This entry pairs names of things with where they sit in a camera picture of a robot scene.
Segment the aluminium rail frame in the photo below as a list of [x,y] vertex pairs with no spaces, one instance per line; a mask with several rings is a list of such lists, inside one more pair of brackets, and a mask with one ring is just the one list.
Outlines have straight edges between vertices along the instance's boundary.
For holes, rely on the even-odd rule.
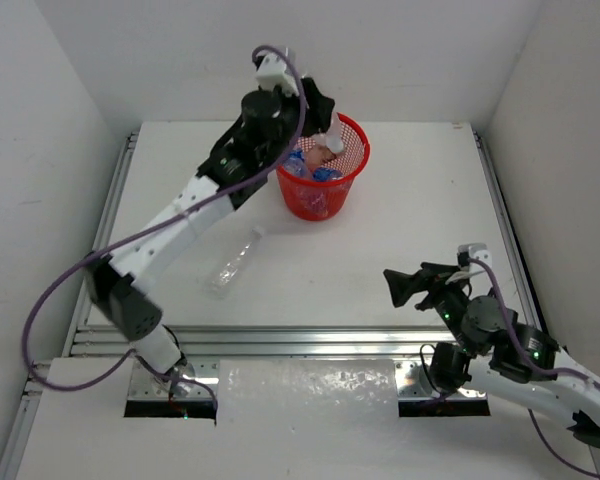
[[[434,313],[391,306],[385,268],[451,263],[487,244],[507,303],[538,322],[480,136],[467,123],[363,126],[371,158],[343,210],[302,221],[270,183],[205,234],[153,296],[217,421],[130,418],[157,390],[132,363],[74,394],[28,382],[1,479],[566,479],[526,412],[403,418],[419,347],[448,339]],[[204,291],[243,232],[266,235],[232,292]]]

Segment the red plastic mesh basket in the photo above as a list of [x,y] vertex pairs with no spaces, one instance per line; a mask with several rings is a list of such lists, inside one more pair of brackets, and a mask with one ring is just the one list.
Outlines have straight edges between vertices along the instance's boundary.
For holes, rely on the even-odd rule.
[[323,170],[339,174],[338,178],[315,181],[299,177],[283,165],[276,170],[279,188],[287,208],[298,218],[323,221],[334,217],[343,207],[356,177],[366,167],[371,146],[360,125],[347,115],[338,114],[344,151]]

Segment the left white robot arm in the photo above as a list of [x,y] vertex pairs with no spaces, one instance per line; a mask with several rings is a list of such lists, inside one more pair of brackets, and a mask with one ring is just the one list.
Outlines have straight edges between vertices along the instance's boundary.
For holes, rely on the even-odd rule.
[[145,237],[103,254],[84,269],[92,304],[160,375],[185,358],[162,323],[149,292],[159,276],[215,223],[238,210],[267,182],[277,161],[301,136],[325,133],[335,102],[311,77],[305,96],[279,86],[258,88],[241,101],[241,114],[172,202],[145,227]]

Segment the clear bottle white cap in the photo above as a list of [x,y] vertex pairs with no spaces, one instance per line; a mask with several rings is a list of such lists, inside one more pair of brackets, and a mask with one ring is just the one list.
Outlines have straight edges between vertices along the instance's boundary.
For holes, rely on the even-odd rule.
[[332,112],[328,130],[325,133],[315,135],[314,141],[317,145],[327,148],[335,155],[340,155],[344,152],[345,145],[342,140],[342,124],[336,111]]
[[204,285],[205,293],[214,299],[226,298],[251,264],[265,235],[266,229],[260,225],[243,232],[231,248],[223,253],[221,262],[208,276]]

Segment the blue label bottle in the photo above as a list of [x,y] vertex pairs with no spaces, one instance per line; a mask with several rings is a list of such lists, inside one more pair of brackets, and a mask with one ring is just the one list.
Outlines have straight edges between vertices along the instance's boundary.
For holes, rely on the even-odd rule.
[[282,168],[295,178],[309,180],[312,173],[306,163],[304,151],[301,148],[292,150],[288,158],[283,162]]
[[338,181],[342,178],[343,173],[333,168],[319,167],[312,173],[312,179],[319,183]]

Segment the red cap orange label bottle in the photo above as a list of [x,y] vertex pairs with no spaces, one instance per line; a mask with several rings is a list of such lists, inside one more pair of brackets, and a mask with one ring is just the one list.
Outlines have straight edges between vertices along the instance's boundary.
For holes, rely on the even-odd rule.
[[305,164],[313,171],[321,166],[335,160],[337,155],[329,148],[321,145],[314,145],[305,152]]

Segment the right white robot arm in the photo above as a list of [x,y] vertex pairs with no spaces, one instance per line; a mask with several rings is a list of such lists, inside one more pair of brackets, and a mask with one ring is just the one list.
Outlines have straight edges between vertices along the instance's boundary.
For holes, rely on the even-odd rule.
[[600,377],[574,361],[547,333],[518,321],[495,289],[470,297],[468,271],[422,263],[407,274],[386,269],[394,307],[422,294],[419,311],[433,310],[452,334],[435,345],[427,368],[442,395],[482,391],[553,419],[581,443],[600,449]]

